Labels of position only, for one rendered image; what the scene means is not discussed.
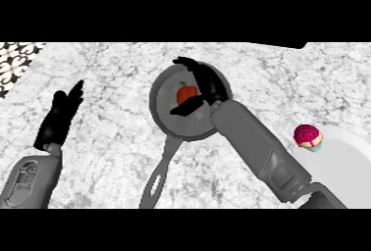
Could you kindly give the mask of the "grey frying pan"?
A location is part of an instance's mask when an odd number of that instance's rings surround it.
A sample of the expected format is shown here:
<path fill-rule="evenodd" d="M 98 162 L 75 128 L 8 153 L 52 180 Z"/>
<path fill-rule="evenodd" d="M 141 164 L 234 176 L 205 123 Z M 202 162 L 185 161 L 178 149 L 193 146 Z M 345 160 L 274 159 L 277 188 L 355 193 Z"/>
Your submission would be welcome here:
<path fill-rule="evenodd" d="M 160 73 L 150 92 L 153 119 L 168 138 L 163 159 L 144 189 L 141 209 L 157 205 L 169 165 L 182 143 L 203 140 L 218 132 L 212 112 L 234 97 L 227 77 L 215 67 L 187 57 L 174 63 Z"/>

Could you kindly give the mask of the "pink frosted cupcake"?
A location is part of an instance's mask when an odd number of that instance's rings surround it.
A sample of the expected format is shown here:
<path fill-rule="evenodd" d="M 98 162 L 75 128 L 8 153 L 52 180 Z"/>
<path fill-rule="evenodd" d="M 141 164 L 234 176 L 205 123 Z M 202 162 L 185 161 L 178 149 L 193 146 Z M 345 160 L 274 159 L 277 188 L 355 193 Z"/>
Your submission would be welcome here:
<path fill-rule="evenodd" d="M 293 135 L 298 146 L 307 148 L 311 152 L 323 149 L 324 135 L 314 125 L 299 125 Z"/>

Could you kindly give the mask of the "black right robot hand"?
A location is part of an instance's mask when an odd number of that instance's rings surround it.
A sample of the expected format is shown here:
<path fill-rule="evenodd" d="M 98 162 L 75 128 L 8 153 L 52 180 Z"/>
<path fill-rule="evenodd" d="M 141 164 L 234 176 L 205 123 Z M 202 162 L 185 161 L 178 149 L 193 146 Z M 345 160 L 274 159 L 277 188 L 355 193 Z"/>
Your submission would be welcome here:
<path fill-rule="evenodd" d="M 212 109 L 216 109 L 230 96 L 222 78 L 208 65 L 188 57 L 179 57 L 174 63 L 185 65 L 187 70 L 193 72 L 200 89 L 200 95 L 190 97 L 184 104 L 171 111 L 172 115 L 187 117 L 205 103 L 210 105 Z"/>

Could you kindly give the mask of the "white plate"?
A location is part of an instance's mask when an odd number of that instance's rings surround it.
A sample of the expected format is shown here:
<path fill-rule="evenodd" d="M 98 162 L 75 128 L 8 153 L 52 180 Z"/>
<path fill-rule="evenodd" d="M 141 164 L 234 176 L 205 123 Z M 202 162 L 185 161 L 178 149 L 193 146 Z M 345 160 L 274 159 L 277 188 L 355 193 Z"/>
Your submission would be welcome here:
<path fill-rule="evenodd" d="M 371 209 L 371 143 L 338 126 L 318 129 L 323 149 L 296 147 L 293 157 L 349 209 Z"/>

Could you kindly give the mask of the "red bell pepper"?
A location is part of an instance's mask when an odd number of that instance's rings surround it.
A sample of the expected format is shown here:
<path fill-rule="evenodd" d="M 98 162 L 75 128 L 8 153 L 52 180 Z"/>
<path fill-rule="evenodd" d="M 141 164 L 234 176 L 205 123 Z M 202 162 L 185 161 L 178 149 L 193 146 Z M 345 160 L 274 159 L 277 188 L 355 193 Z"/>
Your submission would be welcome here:
<path fill-rule="evenodd" d="M 181 82 L 181 89 L 178 91 L 178 104 L 182 105 L 190 97 L 197 95 L 197 87 L 188 85 L 184 81 Z"/>

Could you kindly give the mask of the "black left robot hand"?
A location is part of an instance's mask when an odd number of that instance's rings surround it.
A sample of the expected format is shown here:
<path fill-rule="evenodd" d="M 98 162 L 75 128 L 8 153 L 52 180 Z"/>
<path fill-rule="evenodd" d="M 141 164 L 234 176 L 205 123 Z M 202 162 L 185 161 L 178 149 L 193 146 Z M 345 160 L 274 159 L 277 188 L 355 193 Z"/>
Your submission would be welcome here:
<path fill-rule="evenodd" d="M 83 103 L 83 85 L 85 80 L 80 80 L 69 93 L 63 90 L 54 93 L 51 110 L 41 124 L 35 143 L 35 148 L 41 151 L 51 143 L 63 145 L 66 142 L 72 121 Z"/>

